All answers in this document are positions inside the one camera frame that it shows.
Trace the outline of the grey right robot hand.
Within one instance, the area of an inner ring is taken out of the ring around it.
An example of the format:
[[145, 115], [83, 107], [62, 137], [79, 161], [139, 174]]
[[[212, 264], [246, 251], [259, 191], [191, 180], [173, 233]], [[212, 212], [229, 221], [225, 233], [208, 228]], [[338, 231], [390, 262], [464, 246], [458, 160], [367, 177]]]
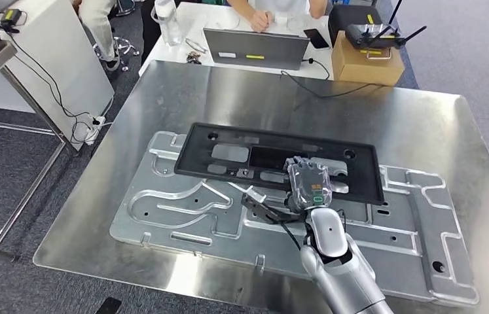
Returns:
[[285, 160], [284, 170], [288, 173], [291, 187], [286, 205], [292, 212], [330, 206], [333, 191], [327, 166], [294, 156]]

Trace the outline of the person's right hand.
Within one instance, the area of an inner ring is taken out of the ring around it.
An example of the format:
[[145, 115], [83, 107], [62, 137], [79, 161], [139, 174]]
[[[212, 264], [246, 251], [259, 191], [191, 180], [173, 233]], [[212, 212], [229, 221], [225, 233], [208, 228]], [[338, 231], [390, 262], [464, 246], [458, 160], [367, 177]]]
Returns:
[[272, 21], [272, 13], [265, 10], [256, 10], [248, 19], [253, 31], [258, 33], [266, 31]]

